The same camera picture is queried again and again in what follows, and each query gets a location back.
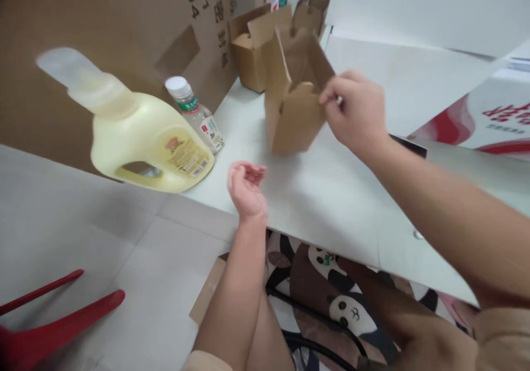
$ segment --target green bottle label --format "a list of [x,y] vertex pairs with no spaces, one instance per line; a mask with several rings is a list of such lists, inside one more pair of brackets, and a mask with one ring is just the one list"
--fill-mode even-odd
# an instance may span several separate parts
[[192,112],[199,107],[199,101],[197,100],[197,97],[193,97],[193,99],[189,102],[177,102],[177,104],[184,112],[187,113]]

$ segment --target right hand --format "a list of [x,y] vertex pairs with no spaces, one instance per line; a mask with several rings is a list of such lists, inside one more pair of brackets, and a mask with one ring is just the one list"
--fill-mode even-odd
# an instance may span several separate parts
[[319,96],[327,120],[337,140],[356,156],[385,143],[383,87],[359,72],[347,71],[328,81]]

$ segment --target yellow plastic bottle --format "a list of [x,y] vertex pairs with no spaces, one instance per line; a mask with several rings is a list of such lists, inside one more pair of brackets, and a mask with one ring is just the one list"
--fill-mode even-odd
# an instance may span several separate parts
[[[215,157],[184,118],[154,96],[132,92],[72,48],[55,48],[37,65],[94,113],[91,159],[104,175],[161,192],[178,193],[199,183]],[[145,177],[124,168],[144,161],[158,169]]]

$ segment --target red chair leg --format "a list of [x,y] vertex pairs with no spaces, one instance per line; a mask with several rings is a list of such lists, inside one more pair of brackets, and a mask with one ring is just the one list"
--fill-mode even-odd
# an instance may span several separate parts
[[9,303],[6,303],[5,305],[0,306],[0,316],[9,313],[10,311],[21,307],[22,305],[25,305],[28,302],[31,302],[34,299],[37,299],[40,296],[43,296],[44,294],[47,294],[50,291],[53,291],[56,288],[59,288],[62,285],[65,285],[66,283],[69,283],[70,281],[73,281],[81,274],[84,273],[83,269],[78,269],[76,271],[73,271],[67,276],[64,276],[60,278],[59,280],[55,280],[53,283],[50,283],[48,285],[45,285],[42,288],[36,289],[33,292],[30,292],[29,294],[26,294],[24,296],[21,296],[18,299],[15,299]]
[[16,333],[9,344],[8,362],[16,364],[18,371],[31,369],[48,354],[116,309],[124,299],[125,292],[117,290],[62,319]]

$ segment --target white bottle cap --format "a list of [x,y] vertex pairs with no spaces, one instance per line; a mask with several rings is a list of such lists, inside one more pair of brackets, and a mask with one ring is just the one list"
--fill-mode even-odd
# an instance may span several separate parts
[[192,94],[192,88],[188,81],[181,76],[168,78],[166,88],[173,98],[184,99]]
[[113,75],[102,72],[73,48],[54,48],[39,55],[37,65],[68,88],[68,95],[93,113],[127,88]]

